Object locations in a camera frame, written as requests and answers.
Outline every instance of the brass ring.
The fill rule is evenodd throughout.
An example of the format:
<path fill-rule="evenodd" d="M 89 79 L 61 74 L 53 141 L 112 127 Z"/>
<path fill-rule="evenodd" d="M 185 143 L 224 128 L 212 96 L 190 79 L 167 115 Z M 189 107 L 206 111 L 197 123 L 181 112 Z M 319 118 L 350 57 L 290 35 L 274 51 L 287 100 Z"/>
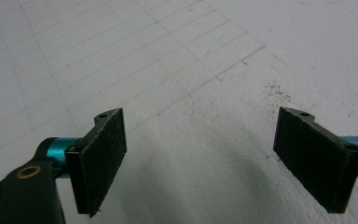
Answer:
<path fill-rule="evenodd" d="M 42 168 L 40 168 L 40 166 L 27 166 L 25 168 L 22 168 L 20 171 L 18 171 L 16 177 L 18 179 L 26 179 L 26 178 L 32 177 L 34 175 L 37 175 L 41 170 L 42 170 Z"/>

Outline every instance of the bronze circular ring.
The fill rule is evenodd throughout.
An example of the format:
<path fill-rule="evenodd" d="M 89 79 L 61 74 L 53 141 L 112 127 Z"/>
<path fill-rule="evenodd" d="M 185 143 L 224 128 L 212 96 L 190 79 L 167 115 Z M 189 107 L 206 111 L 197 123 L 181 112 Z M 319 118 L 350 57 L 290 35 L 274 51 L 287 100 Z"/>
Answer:
<path fill-rule="evenodd" d="M 26 178 L 32 177 L 34 175 L 37 175 L 41 170 L 42 170 L 42 168 L 40 168 L 40 166 L 27 166 L 27 167 L 19 170 L 17 172 L 16 177 L 18 179 L 26 179 Z"/>

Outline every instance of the white surface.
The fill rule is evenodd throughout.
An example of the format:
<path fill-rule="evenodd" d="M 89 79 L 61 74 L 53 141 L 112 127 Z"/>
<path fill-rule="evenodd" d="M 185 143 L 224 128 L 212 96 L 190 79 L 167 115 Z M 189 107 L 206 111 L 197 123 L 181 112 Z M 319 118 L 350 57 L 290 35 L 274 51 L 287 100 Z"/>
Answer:
<path fill-rule="evenodd" d="M 125 160 L 93 219 L 358 223 L 273 153 L 279 106 L 358 135 L 358 1 L 0 0 L 0 180 L 51 136 L 124 107 Z"/>

